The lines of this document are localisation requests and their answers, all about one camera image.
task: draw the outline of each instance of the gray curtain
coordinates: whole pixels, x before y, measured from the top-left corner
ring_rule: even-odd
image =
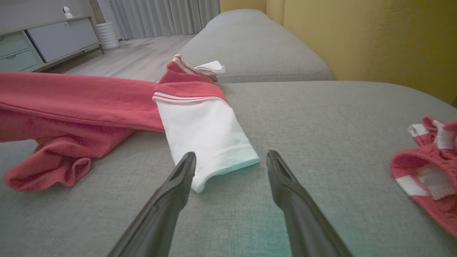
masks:
[[[219,0],[109,0],[123,39],[199,33]]]

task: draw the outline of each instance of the sofa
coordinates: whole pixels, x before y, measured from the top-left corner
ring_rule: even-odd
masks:
[[[262,26],[284,36],[264,42],[274,50],[264,49],[265,56],[254,49],[268,39],[255,33]],[[240,36],[249,35],[260,39],[242,43]],[[326,64],[299,43],[262,13],[238,10],[216,17],[179,52],[193,65],[219,60],[227,66],[219,85],[260,163],[211,178],[202,194],[190,193],[170,256],[292,255],[283,213],[271,196],[269,149],[281,154],[354,256],[455,256],[456,239],[402,191],[389,162],[417,147],[410,124],[426,116],[455,121],[457,110],[405,86],[332,81]],[[36,145],[0,143],[0,171]],[[95,160],[73,187],[15,192],[1,184],[0,255],[106,256],[173,168],[165,135],[137,131]]]

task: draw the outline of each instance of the wooden floor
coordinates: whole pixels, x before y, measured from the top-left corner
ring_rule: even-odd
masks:
[[[165,67],[193,35],[121,41],[121,47],[89,54],[54,69],[53,73],[158,81]]]

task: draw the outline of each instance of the cabinet drawer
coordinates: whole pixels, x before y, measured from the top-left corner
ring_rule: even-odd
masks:
[[[38,64],[30,50],[0,59],[0,71],[21,71]]]
[[[0,36],[0,58],[27,48],[23,33]]]

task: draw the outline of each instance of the sofa cushion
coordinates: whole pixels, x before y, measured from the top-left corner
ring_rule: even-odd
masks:
[[[197,66],[218,60],[221,82],[332,80],[319,56],[263,12],[227,11],[212,19],[179,52]]]
[[[260,164],[191,191],[170,256],[291,256],[274,204],[266,153],[277,150],[354,256],[455,256],[457,241],[393,180],[389,162],[417,147],[406,131],[457,110],[403,86],[351,81],[221,85]],[[0,144],[0,172],[33,152]],[[164,134],[139,131],[74,187],[14,192],[0,185],[0,256],[106,256],[167,178]]]

